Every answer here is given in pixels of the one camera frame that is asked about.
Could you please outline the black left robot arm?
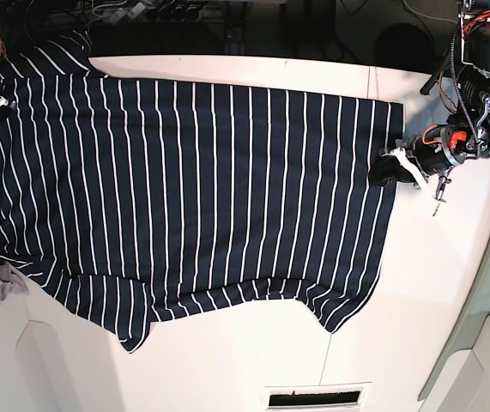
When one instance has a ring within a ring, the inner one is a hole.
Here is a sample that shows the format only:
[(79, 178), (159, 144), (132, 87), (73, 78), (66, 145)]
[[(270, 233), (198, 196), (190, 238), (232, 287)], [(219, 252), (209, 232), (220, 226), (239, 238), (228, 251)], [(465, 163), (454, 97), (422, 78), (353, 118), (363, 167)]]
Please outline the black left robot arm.
[(371, 185), (412, 183), (427, 194), (428, 179), (437, 176), (433, 198), (440, 203), (453, 169), (465, 161), (490, 159), (490, 1), (460, 3), (450, 47), (420, 93), (441, 87), (445, 72), (456, 95), (452, 100), (439, 93), (449, 113), (446, 123), (381, 149), (369, 172)]

